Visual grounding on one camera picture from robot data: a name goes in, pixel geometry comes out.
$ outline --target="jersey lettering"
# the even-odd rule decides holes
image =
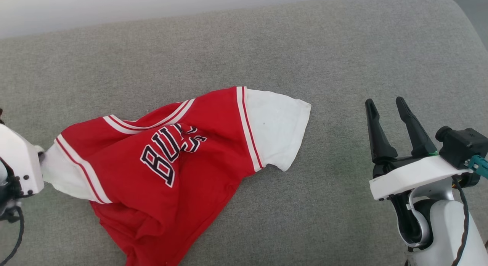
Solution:
[[[195,153],[200,147],[200,142],[207,141],[206,137],[200,135],[183,137],[182,132],[184,134],[193,134],[197,132],[197,128],[183,124],[162,127],[151,137],[152,142],[162,151],[162,155],[157,153],[150,145],[145,146],[141,155],[141,162],[163,178],[166,185],[170,188],[173,187],[175,176],[171,163],[178,158],[180,151]],[[178,145],[175,136],[181,138],[181,145]]]

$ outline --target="teal connector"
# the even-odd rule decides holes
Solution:
[[[467,167],[473,170],[476,174],[488,179],[488,162],[479,155],[474,155],[467,165]]]

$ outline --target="white wall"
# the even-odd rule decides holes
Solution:
[[[300,0],[0,0],[0,38]]]

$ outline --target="red jersey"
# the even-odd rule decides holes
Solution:
[[[232,87],[174,103],[137,121],[114,115],[65,129],[46,153],[45,180],[86,198],[128,266],[177,265],[242,178],[285,171],[310,104]]]

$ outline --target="red fabric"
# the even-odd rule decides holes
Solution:
[[[127,124],[150,127],[179,106],[181,103],[164,106]],[[122,127],[131,129],[127,124]],[[199,139],[197,150],[181,150],[178,158],[170,162],[153,141],[155,134],[162,135],[163,127],[180,149],[186,147],[190,151],[189,145]],[[100,224],[127,254],[126,265],[177,265],[232,198],[242,178],[255,172],[242,129],[236,88],[198,97],[176,126],[162,124],[133,130],[139,132],[125,134],[104,118],[96,118],[72,125],[61,135],[91,164],[113,202],[91,205]],[[174,152],[168,139],[160,139],[170,153]],[[171,186],[142,160],[147,145],[173,167]],[[147,160],[154,161],[150,153]],[[163,165],[158,165],[158,169],[166,170]]]

